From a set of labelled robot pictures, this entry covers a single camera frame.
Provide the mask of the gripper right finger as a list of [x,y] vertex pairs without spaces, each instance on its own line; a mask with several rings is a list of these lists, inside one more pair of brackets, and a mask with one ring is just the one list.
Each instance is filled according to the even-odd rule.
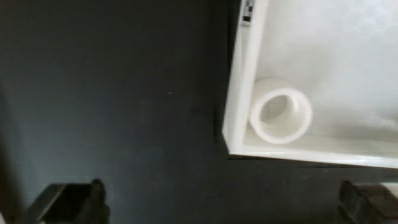
[[398,224],[398,182],[344,181],[334,224]]

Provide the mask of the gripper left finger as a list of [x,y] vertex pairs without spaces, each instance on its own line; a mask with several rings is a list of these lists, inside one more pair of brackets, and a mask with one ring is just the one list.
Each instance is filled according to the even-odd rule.
[[110,224],[101,180],[50,184],[16,224]]

